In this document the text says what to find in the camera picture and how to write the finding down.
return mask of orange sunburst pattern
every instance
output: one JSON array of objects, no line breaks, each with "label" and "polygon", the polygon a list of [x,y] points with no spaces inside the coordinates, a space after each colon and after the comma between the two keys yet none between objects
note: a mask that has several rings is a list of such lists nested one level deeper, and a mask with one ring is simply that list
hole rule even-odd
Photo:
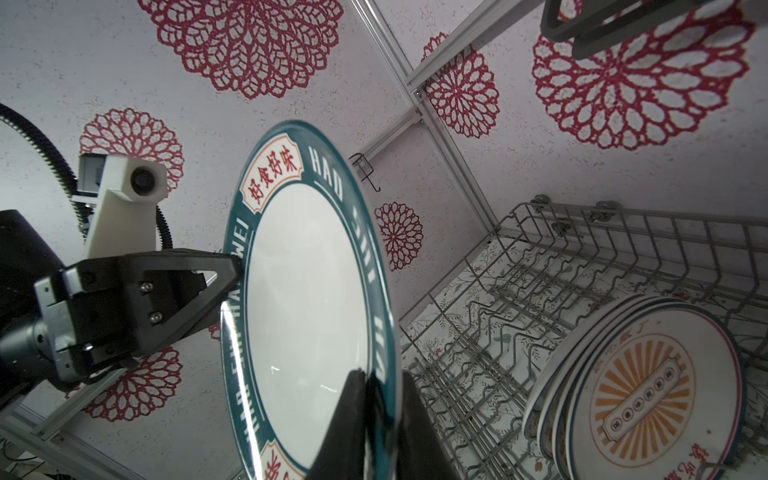
[{"label": "orange sunburst pattern", "polygon": [[616,465],[652,462],[685,430],[695,392],[693,364],[675,339],[650,334],[627,342],[605,363],[592,393],[595,445]]}]

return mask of dishwasher basket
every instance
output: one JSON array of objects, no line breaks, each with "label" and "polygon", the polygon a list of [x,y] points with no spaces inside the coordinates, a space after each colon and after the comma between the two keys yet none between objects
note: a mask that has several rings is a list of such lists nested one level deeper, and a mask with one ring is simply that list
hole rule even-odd
[{"label": "dishwasher basket", "polygon": [[512,210],[412,309],[426,304],[423,312],[401,321],[402,364],[462,478],[558,478],[521,433],[549,354],[613,299],[675,296],[718,316],[737,341],[746,415],[736,459],[720,468],[724,478],[762,471],[759,478],[768,468],[768,290],[760,281],[768,278],[767,253],[766,220],[537,197]]}]

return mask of white plate center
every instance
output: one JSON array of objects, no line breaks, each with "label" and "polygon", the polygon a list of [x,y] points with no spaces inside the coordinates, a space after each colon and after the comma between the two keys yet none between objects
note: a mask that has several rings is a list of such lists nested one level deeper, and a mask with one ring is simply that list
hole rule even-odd
[{"label": "white plate center", "polygon": [[367,368],[360,281],[342,220],[320,192],[292,184],[271,199],[248,266],[248,337],[266,417],[307,468],[347,374]]}]

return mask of speckled wallpaper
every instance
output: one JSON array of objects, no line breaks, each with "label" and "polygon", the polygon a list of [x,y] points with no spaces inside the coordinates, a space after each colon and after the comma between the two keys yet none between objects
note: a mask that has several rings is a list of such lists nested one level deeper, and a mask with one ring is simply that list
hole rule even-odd
[{"label": "speckled wallpaper", "polygon": [[[406,111],[354,15],[341,0],[3,2],[0,101],[75,170],[84,152],[164,164],[174,245],[218,250],[237,178],[269,127],[308,121],[349,156]],[[80,260],[60,187],[2,125],[0,161],[2,208],[20,210],[65,263]],[[381,191],[362,189],[399,316],[482,232],[420,127],[375,169]],[[67,431],[147,479],[229,478],[239,459],[218,337],[212,327],[143,359]],[[43,384],[25,404],[44,415],[64,400]]]},{"label": "speckled wallpaper", "polygon": [[[416,66],[479,3],[378,5]],[[765,2],[715,0],[583,61],[542,38],[542,9],[426,85],[497,216],[536,194],[766,216]]]}]

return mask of plate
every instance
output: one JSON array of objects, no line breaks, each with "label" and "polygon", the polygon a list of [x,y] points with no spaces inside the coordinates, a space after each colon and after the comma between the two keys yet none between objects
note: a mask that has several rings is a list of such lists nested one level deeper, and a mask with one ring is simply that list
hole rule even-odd
[{"label": "plate", "polygon": [[257,144],[224,241],[243,259],[243,281],[221,308],[230,417],[250,478],[306,475],[354,369],[382,406],[366,467],[390,478],[384,425],[399,422],[402,384],[377,235],[355,177],[317,129],[289,121]]},{"label": "plate", "polygon": [[554,423],[555,407],[558,406],[561,394],[564,391],[561,387],[564,382],[568,380],[571,372],[574,371],[574,366],[578,366],[580,362],[583,363],[583,361],[586,360],[591,353],[591,349],[597,345],[595,339],[600,339],[602,336],[607,335],[608,329],[614,325],[614,322],[619,321],[626,315],[631,315],[649,302],[662,299],[663,297],[643,295],[625,297],[621,299],[621,301],[617,301],[613,308],[606,308],[606,312],[603,315],[598,316],[598,320],[594,322],[592,328],[577,338],[578,342],[571,346],[570,350],[567,352],[567,356],[561,361],[560,368],[558,368],[557,372],[550,380],[548,390],[541,402],[536,438],[538,439],[538,447],[542,456],[549,460],[554,460],[552,455],[552,452],[554,451],[552,432],[553,428],[556,427]]},{"label": "plate", "polygon": [[684,304],[646,310],[613,331],[574,388],[572,478],[693,478],[702,463],[727,463],[745,388],[735,342],[714,316]]},{"label": "plate", "polygon": [[627,308],[607,316],[603,322],[603,328],[590,340],[589,345],[584,349],[584,352],[574,361],[568,374],[562,379],[562,383],[560,384],[561,388],[558,392],[559,397],[553,401],[553,408],[551,408],[550,421],[551,430],[554,432],[554,435],[551,436],[548,441],[550,449],[554,453],[554,466],[563,478],[571,478],[570,472],[568,471],[566,456],[568,443],[565,436],[565,413],[568,411],[568,402],[571,399],[573,385],[581,378],[584,372],[584,366],[589,362],[589,359],[592,358],[595,350],[600,348],[603,341],[605,341],[616,328],[621,328],[621,326],[630,322],[636,316],[643,315],[643,312],[649,308],[668,303],[680,303],[680,301],[663,296],[646,296],[632,305],[627,306]]},{"label": "plate", "polygon": [[538,378],[531,387],[531,393],[528,395],[528,401],[525,403],[525,411],[523,412],[523,435],[527,439],[535,439],[536,437],[536,425],[539,420],[539,413],[541,412],[542,403],[544,397],[549,391],[549,382],[557,374],[563,362],[571,354],[572,349],[587,335],[592,328],[597,325],[603,316],[609,314],[613,309],[621,306],[625,302],[629,302],[632,299],[639,298],[642,295],[636,293],[634,295],[626,296],[618,300],[610,302],[608,305],[601,307],[592,315],[583,319],[565,338],[560,342],[558,348],[554,349],[554,352],[549,356],[547,364],[541,369],[538,374]]}]

